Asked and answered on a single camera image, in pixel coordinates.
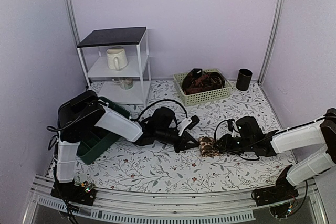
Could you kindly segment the cream floral patterned tie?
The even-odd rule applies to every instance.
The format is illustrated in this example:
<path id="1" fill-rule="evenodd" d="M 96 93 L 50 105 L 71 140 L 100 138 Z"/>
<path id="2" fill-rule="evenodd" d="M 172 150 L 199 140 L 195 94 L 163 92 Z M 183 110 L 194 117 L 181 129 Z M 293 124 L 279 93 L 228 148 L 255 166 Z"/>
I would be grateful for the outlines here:
<path id="1" fill-rule="evenodd" d="M 202 157 L 220 156 L 220 152 L 214 146 L 214 139 L 212 137 L 203 136 L 199 139 L 200 154 Z"/>

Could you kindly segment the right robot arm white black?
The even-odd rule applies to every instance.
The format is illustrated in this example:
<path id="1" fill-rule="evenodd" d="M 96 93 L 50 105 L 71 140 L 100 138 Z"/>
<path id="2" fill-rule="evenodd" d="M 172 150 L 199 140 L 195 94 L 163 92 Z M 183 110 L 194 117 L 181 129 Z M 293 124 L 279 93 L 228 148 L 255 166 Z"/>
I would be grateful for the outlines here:
<path id="1" fill-rule="evenodd" d="M 220 152 L 235 155 L 253 152 L 260 157 L 271 157 L 306 146 L 322 146 L 303 161 L 289 165 L 281 172 L 271 190 L 271 196 L 276 201 L 284 200 L 301 182 L 335 166 L 334 108 L 328 109 L 318 119 L 282 131 L 264 133 L 252 116 L 240 118 L 228 126 L 231 133 L 214 139 L 214 146 Z"/>

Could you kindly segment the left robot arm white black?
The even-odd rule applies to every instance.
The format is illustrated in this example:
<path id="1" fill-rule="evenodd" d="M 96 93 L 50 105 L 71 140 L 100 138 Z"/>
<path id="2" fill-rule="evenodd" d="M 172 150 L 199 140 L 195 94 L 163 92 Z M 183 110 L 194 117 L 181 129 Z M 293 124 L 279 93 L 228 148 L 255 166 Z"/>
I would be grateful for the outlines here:
<path id="1" fill-rule="evenodd" d="M 156 109 L 151 116 L 137 118 L 123 115 L 121 110 L 110 105 L 104 97 L 87 90 L 61 105 L 58 109 L 58 137 L 56 179 L 57 190 L 67 200 L 78 195 L 74 180 L 77 150 L 90 131 L 97 127 L 111 132 L 138 146 L 150 145 L 153 141 L 171 144 L 174 150 L 189 150 L 199 142 L 188 132 L 199 123 L 197 116 L 178 122 L 175 112 L 167 107 Z"/>

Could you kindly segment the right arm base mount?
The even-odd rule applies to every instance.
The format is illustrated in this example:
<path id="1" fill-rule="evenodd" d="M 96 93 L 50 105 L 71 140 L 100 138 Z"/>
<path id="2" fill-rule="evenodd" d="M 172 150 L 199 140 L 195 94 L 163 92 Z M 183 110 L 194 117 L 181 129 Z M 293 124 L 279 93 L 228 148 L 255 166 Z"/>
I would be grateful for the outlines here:
<path id="1" fill-rule="evenodd" d="M 269 208 L 271 215 L 277 219 L 287 218 L 294 214 L 297 207 L 297 189 L 287 182 L 280 182 L 270 187 L 256 188 L 251 193 L 252 200 L 257 206 L 264 206 L 287 201 L 283 205 Z"/>

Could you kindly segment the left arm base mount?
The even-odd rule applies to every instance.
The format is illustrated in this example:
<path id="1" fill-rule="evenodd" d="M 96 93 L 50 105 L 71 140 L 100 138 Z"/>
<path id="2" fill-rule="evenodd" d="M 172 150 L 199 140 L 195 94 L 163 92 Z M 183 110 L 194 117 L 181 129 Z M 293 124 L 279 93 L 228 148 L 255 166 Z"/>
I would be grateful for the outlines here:
<path id="1" fill-rule="evenodd" d="M 93 206 L 96 193 L 97 191 L 93 183 L 84 181 L 77 185 L 72 181 L 69 183 L 54 182 L 50 195 L 67 202 Z"/>

